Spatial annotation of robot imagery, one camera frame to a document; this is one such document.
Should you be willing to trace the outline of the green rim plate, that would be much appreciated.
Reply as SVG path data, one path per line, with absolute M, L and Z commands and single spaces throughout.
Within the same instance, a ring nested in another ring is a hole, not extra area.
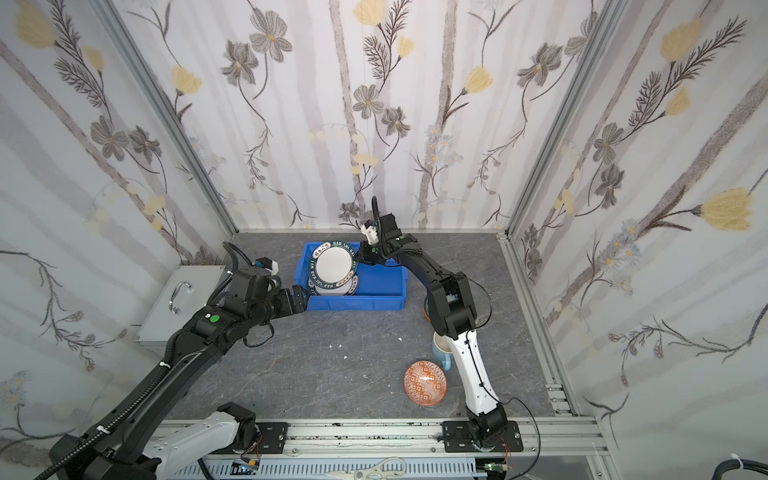
M 356 270 L 355 250 L 343 241 L 324 242 L 310 256 L 309 278 L 323 288 L 344 284 Z
M 347 282 L 344 284 L 333 287 L 333 288 L 323 288 L 320 286 L 317 286 L 311 279 L 308 280 L 308 286 L 309 290 L 313 295 L 319 295 L 319 296 L 348 296 L 353 295 L 359 285 L 359 278 L 357 274 L 354 274 Z

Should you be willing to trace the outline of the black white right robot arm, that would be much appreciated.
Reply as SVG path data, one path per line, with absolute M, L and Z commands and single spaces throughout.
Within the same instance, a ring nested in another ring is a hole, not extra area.
M 462 381 L 470 438 L 477 447 L 490 448 L 506 431 L 508 417 L 480 353 L 470 279 L 441 266 L 413 235 L 401 231 L 392 214 L 373 208 L 361 232 L 365 240 L 355 254 L 359 262 L 384 265 L 393 260 L 425 287 L 427 317 L 435 333 L 447 339 Z

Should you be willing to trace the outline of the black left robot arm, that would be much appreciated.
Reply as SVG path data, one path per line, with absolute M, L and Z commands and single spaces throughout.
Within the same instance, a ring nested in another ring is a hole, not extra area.
M 146 447 L 170 410 L 194 383 L 250 330 L 306 311 L 310 293 L 283 286 L 275 261 L 250 259 L 230 242 L 228 275 L 166 343 L 161 360 L 113 410 L 84 434 L 63 435 L 50 449 L 51 464 L 39 478 L 158 479 L 200 454 L 173 464 L 169 452 Z

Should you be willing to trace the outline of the light blue ceramic mug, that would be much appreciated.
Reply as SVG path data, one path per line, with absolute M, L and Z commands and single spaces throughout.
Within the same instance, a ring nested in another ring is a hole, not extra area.
M 432 353 L 436 363 L 444 370 L 449 371 L 453 365 L 453 354 L 451 350 L 451 339 L 446 336 L 433 334 Z

